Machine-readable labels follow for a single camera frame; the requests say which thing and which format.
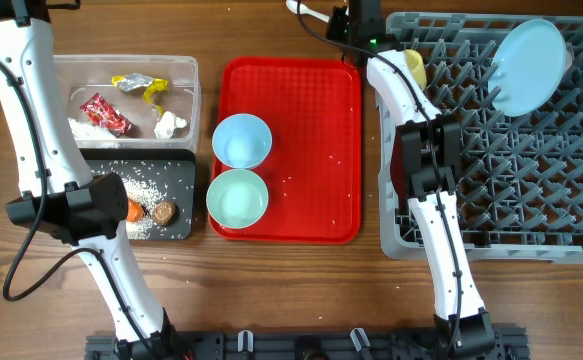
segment orange piece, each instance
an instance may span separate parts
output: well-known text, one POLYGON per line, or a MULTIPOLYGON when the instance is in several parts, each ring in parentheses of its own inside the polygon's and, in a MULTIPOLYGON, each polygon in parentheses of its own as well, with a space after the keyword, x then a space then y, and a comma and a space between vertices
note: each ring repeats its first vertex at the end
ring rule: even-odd
POLYGON ((144 210, 142 210, 142 206, 138 204, 133 199, 128 199, 129 202, 129 213, 127 214, 127 221, 128 222, 138 222, 142 217, 144 217, 144 210))

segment light blue plate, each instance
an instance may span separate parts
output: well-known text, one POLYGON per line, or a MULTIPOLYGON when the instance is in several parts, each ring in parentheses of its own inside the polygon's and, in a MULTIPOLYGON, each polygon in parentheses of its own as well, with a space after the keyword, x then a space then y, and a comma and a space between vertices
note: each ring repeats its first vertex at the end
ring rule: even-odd
POLYGON ((498 70, 489 79, 488 89, 501 88, 493 107, 507 116, 520 116, 542 106, 558 88, 567 50, 553 24, 535 19, 509 33, 493 62, 498 70))
POLYGON ((220 225, 242 229, 255 224, 269 205, 267 186, 250 170, 233 169, 215 178, 207 191, 207 209, 220 225))
POLYGON ((234 169, 252 169, 271 151, 271 130, 257 116, 236 114, 224 119, 213 133, 213 152, 234 169))

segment brown cookie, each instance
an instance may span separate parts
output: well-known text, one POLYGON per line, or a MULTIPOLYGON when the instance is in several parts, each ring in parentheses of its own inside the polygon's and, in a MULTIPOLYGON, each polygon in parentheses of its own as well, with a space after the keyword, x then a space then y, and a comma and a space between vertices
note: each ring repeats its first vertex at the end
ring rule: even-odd
POLYGON ((177 206, 171 201, 163 201, 159 203, 153 210, 153 221, 158 225, 168 225, 171 219, 173 219, 176 209, 177 206))

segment white spoon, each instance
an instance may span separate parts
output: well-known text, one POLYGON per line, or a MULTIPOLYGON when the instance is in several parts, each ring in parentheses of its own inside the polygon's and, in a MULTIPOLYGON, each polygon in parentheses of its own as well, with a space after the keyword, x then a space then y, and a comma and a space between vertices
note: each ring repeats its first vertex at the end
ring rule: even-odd
MULTIPOLYGON (((287 0, 287 7, 289 8, 289 10, 291 10, 292 13, 297 14, 297 10, 298 10, 298 2, 295 0, 287 0)), ((309 9, 306 5, 304 4, 300 4, 300 14, 301 15, 311 15, 315 18, 318 18, 322 21, 324 21, 325 23, 329 22, 329 17, 319 13, 317 11, 313 11, 311 9, 309 9)))

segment red candy wrapper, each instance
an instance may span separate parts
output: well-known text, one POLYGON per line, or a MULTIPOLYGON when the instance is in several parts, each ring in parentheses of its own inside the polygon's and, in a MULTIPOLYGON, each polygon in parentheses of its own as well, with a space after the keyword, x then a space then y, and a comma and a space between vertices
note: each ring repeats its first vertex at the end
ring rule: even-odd
POLYGON ((96 93, 89 101, 80 106, 96 126, 124 134, 131 129, 131 122, 111 106, 102 95, 96 93))

